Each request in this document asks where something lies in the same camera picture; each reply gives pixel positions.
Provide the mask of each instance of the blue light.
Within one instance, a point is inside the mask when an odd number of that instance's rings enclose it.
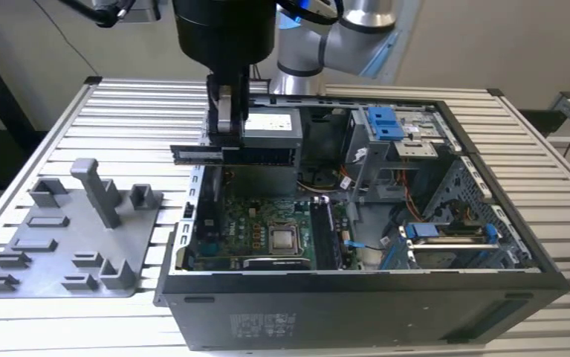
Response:
[[[310,0],[301,0],[300,7],[302,7],[306,10],[309,2]],[[293,19],[293,21],[298,24],[301,23],[301,20],[302,18],[300,16],[296,16],[296,18]]]

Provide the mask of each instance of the blue cable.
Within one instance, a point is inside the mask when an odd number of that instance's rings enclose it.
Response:
[[[393,257],[393,255],[394,255],[394,245],[390,247],[386,258],[384,258],[381,270],[388,269],[388,265],[390,264],[390,258]]]
[[[366,245],[364,243],[353,242],[352,240],[345,240],[344,245],[348,247],[353,247],[353,248],[365,248],[366,247]]]

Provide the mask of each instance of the motherboard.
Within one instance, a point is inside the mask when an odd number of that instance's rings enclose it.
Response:
[[[223,206],[223,237],[219,241],[199,241],[195,270],[251,270],[268,262],[289,264],[290,268],[301,264],[305,270],[316,270],[316,244],[336,245],[342,250],[340,239],[350,238],[342,202],[329,206],[329,224],[313,219],[309,199],[227,197]],[[338,268],[350,268],[353,262],[345,259],[341,264]]]

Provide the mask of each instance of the connector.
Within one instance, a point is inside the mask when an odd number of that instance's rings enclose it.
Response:
[[[195,213],[195,205],[189,202],[185,202],[184,218],[185,219],[192,218],[193,213]]]
[[[366,247],[366,245],[364,243],[353,242],[352,240],[345,240],[344,245],[346,247],[353,247],[353,248],[365,248]]]

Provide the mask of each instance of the blue latch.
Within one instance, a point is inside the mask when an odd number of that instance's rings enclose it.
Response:
[[[486,242],[489,244],[496,244],[498,241],[498,229],[496,229],[492,223],[485,225],[485,234],[486,234]]]
[[[434,223],[413,223],[405,226],[405,235],[408,239],[422,237],[438,237],[440,231]]]
[[[368,120],[374,129],[377,140],[401,140],[404,129],[397,122],[394,111],[389,107],[372,106],[368,109]]]

